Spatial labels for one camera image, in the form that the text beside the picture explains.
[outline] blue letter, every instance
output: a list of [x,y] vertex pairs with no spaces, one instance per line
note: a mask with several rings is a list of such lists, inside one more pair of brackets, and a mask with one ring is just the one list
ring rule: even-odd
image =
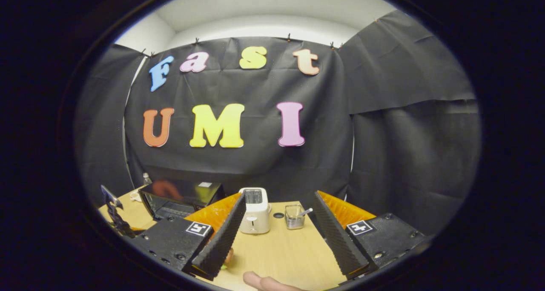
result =
[[168,56],[162,62],[158,63],[156,66],[151,68],[149,72],[152,74],[152,92],[157,90],[158,87],[163,86],[167,81],[163,75],[169,73],[169,63],[174,61],[174,57]]

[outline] black backdrop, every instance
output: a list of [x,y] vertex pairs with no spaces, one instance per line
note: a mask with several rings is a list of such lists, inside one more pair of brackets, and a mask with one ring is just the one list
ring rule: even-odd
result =
[[111,45],[89,73],[74,117],[74,149],[83,183],[95,205],[100,185],[120,196],[133,189],[124,154],[123,112],[132,79],[144,56]]
[[[241,51],[248,46],[267,48],[263,68],[240,68]],[[119,54],[120,49],[111,48],[109,55]],[[319,74],[298,70],[292,55],[298,49],[318,55],[313,64],[320,68]],[[133,76],[127,71],[135,72],[142,57],[129,49],[123,52],[124,58],[104,57],[109,62],[97,66],[108,68],[112,76],[103,88],[111,91],[111,86],[117,86],[120,98],[110,97],[97,106],[95,124],[103,126],[95,126],[89,140],[101,143],[102,148],[76,144],[87,147],[84,154],[93,154],[83,172],[94,193],[99,180],[112,184],[116,194],[134,188],[121,157],[119,124],[121,98],[126,98]],[[181,72],[180,64],[195,52],[209,53],[206,69]],[[167,56],[175,60],[169,65],[166,83],[151,92],[149,70]],[[89,84],[95,79],[92,76]],[[300,128],[305,144],[301,147],[278,145],[282,121],[276,104],[282,101],[303,104]],[[240,120],[244,146],[190,147],[192,108],[210,105],[218,117],[230,103],[245,106]],[[143,139],[143,113],[167,107],[175,109],[169,140],[152,148]],[[271,202],[301,200],[303,206],[310,205],[312,192],[322,190],[339,198],[347,194],[348,202],[377,215],[393,212],[424,233],[437,233],[461,206],[473,181],[481,143],[469,79],[450,51],[401,11],[373,22],[335,50],[270,37],[219,39],[169,49],[144,62],[130,87],[124,114],[126,159],[136,187],[147,172],[152,180],[221,182],[227,194],[243,187],[263,187]],[[161,118],[158,114],[154,120],[156,136]],[[115,144],[110,143],[111,136]],[[106,150],[105,145],[112,151],[97,152]],[[97,156],[107,161],[114,154],[111,165],[115,168],[97,163]],[[89,169],[93,165],[99,168]],[[99,196],[94,196],[100,205]]]
[[[243,49],[264,46],[267,63],[260,69],[241,69]],[[315,76],[303,74],[293,52],[310,49],[318,55]],[[202,72],[181,72],[179,66],[194,52],[210,57]],[[173,56],[166,83],[150,92],[149,69]],[[282,120],[276,104],[302,103],[301,147],[281,147]],[[195,105],[210,105],[219,117],[230,103],[245,106],[240,118],[242,148],[222,148],[208,143],[204,148],[189,146],[193,137]],[[146,63],[136,78],[125,111],[129,153],[138,159],[151,179],[163,177],[195,181],[218,181],[226,194],[243,187],[267,189],[271,202],[301,200],[309,205],[311,194],[323,190],[344,197],[352,155],[352,124],[348,113],[342,60],[325,45],[286,41],[270,37],[241,37],[206,41],[173,48]],[[160,148],[143,140],[143,113],[172,107],[169,140]],[[154,122],[159,135],[161,117]],[[141,175],[138,166],[134,175]]]
[[436,36],[399,10],[339,55],[355,138],[348,201],[437,233],[462,205],[479,161],[469,79]]

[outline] ceiling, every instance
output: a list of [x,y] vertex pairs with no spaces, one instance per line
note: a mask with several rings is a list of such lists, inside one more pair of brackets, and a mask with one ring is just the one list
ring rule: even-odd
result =
[[360,30],[393,10],[383,0],[172,0],[155,13],[176,32],[259,14],[318,18]]

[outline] table surface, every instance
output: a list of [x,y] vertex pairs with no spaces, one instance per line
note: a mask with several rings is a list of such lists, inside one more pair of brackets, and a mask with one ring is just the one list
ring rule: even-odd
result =
[[[142,202],[130,199],[131,193],[119,197],[124,207],[124,210],[118,209],[119,215],[131,227],[152,227],[155,224],[152,216]],[[221,270],[214,281],[197,278],[236,291],[256,290],[244,283],[242,276],[246,271],[309,291],[331,289],[346,281],[333,252],[308,217],[302,229],[294,230],[286,228],[284,218],[273,217],[274,213],[284,213],[286,205],[293,204],[300,202],[271,203],[270,231],[260,235],[238,231],[233,242],[234,256],[227,268]],[[111,222],[106,205],[100,207],[99,212]]]

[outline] toaster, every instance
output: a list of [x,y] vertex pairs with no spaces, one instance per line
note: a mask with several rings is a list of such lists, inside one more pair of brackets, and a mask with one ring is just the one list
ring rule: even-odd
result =
[[271,205],[264,188],[242,188],[239,190],[246,197],[246,213],[239,230],[245,234],[264,234],[270,229],[269,213]]

